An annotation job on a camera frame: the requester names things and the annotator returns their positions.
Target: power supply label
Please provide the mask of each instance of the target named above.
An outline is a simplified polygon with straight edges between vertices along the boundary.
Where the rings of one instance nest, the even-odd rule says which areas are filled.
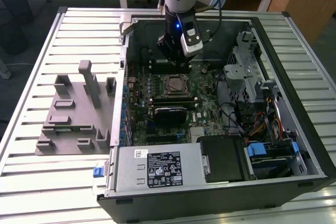
[[[182,186],[182,165],[180,152],[147,154],[149,188]]]

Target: blue tab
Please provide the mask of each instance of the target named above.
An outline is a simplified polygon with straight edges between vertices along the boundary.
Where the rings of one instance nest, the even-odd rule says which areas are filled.
[[[298,146],[297,142],[292,142],[292,147],[293,147],[293,150],[294,150],[295,154],[298,154],[299,153],[299,146]]]
[[[254,152],[253,152],[253,149],[252,149],[251,145],[249,145],[247,147],[247,153],[248,153],[249,157],[252,157],[254,155]]]
[[[93,169],[93,177],[94,178],[102,178],[102,177],[104,177],[104,167],[95,167]]]
[[[251,147],[254,155],[266,155],[266,149],[263,143],[251,143],[248,147]]]

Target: cpu socket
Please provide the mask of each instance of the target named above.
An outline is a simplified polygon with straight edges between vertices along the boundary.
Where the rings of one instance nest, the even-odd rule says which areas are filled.
[[[188,77],[184,74],[171,74],[163,77],[163,96],[165,97],[188,97]]]

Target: black frame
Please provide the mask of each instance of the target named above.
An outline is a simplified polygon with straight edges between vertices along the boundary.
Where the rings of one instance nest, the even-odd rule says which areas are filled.
[[[150,18],[152,15],[137,17]],[[213,19],[214,16],[197,16]],[[134,223],[145,220],[172,219],[186,216],[218,214],[281,206],[291,199],[336,182],[336,168],[325,149],[317,131],[303,107],[289,77],[284,70],[262,24],[257,17],[223,17],[222,19],[251,20],[279,82],[294,109],[302,130],[326,175],[324,178],[303,179],[280,183],[264,183],[217,189],[201,189],[182,192],[155,193],[133,196],[104,197],[98,195],[99,205],[117,223]]]

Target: motherboard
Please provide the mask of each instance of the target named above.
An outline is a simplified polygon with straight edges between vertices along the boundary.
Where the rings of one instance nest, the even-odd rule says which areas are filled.
[[[191,143],[223,134],[217,75],[204,62],[191,63],[188,73],[179,74],[158,74],[151,66],[130,63],[132,145]]]

